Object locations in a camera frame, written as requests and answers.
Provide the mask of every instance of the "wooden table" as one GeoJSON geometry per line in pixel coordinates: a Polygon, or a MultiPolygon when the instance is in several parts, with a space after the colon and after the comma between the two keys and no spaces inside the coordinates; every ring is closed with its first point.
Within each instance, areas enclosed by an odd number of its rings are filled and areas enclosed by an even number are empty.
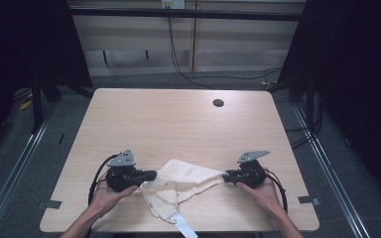
{"type": "MultiPolygon", "coordinates": [[[[170,159],[207,168],[237,170],[245,151],[271,151],[259,159],[287,191],[289,214],[301,230],[318,229],[311,203],[271,94],[260,91],[98,89],[88,107],[41,222],[45,232],[65,231],[87,207],[88,190],[101,163],[131,149],[137,169],[158,170],[170,159]],[[224,102],[213,105],[214,99],[224,102]]],[[[276,230],[247,194],[224,183],[180,204],[195,231],[276,230]]],[[[126,197],[93,226],[106,232],[178,231],[154,218],[141,193],[126,197]]]]}

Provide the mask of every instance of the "forearm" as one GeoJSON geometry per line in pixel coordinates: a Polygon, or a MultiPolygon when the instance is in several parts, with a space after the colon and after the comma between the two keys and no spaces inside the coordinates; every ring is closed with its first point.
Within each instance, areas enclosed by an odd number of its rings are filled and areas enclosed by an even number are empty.
{"type": "Polygon", "coordinates": [[[98,211],[90,206],[87,207],[62,235],[62,238],[85,237],[92,224],[94,224],[98,218],[100,218],[98,211]]]}
{"type": "Polygon", "coordinates": [[[299,229],[290,219],[289,215],[283,209],[283,207],[281,207],[280,205],[277,205],[276,207],[271,207],[271,209],[268,209],[267,212],[274,219],[283,238],[303,237],[302,233],[299,231],[299,229]]]}

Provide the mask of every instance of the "aluminum rail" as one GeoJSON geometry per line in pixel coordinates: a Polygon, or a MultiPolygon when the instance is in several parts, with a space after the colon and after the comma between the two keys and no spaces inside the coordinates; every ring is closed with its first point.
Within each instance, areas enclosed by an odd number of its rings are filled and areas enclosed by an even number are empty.
{"type": "Polygon", "coordinates": [[[49,120],[54,114],[56,106],[57,106],[56,103],[53,103],[51,105],[49,113],[45,121],[43,122],[42,126],[37,130],[35,134],[31,135],[30,140],[27,143],[26,147],[24,148],[23,153],[19,157],[17,164],[14,166],[14,169],[12,170],[11,174],[9,175],[8,179],[6,180],[4,186],[2,187],[0,191],[0,220],[13,194],[15,193],[15,189],[17,188],[17,185],[19,184],[24,174],[24,171],[27,169],[27,166],[29,165],[30,160],[32,159],[34,155],[34,152],[36,151],[37,146],[39,145],[43,135],[45,134],[45,131],[49,124],[49,120]]]}
{"type": "MultiPolygon", "coordinates": [[[[299,119],[300,124],[308,128],[308,123],[306,121],[306,114],[302,109],[302,106],[297,105],[294,107],[297,118],[299,119]]],[[[309,139],[311,147],[317,156],[317,161],[320,164],[320,167],[323,170],[324,175],[329,182],[329,185],[338,200],[339,205],[341,206],[342,212],[345,215],[351,229],[357,238],[370,238],[369,232],[367,231],[366,226],[364,225],[363,220],[361,219],[360,214],[346,193],[344,187],[342,186],[341,181],[339,180],[338,175],[332,167],[328,156],[326,155],[320,141],[316,135],[313,135],[309,129],[305,130],[305,134],[309,139]]]]}
{"type": "Polygon", "coordinates": [[[303,14],[294,13],[232,12],[182,9],[137,9],[70,6],[68,10],[73,15],[83,16],[169,17],[288,22],[298,22],[305,18],[303,14]]]}

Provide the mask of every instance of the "white strap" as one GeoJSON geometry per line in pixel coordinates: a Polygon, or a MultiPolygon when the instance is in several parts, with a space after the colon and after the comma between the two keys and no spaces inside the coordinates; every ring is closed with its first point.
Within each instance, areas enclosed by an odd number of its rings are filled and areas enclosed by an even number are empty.
{"type": "Polygon", "coordinates": [[[170,218],[172,220],[176,220],[176,227],[178,227],[186,238],[197,238],[196,233],[194,233],[180,213],[175,212],[170,218]]]}

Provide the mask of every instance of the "white cloth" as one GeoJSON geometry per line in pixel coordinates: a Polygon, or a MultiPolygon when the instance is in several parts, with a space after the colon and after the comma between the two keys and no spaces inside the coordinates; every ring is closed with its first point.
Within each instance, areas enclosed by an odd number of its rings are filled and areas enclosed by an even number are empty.
{"type": "Polygon", "coordinates": [[[178,204],[210,187],[223,183],[224,172],[172,159],[157,171],[153,181],[144,182],[140,191],[155,217],[175,223],[170,217],[178,204]]]}

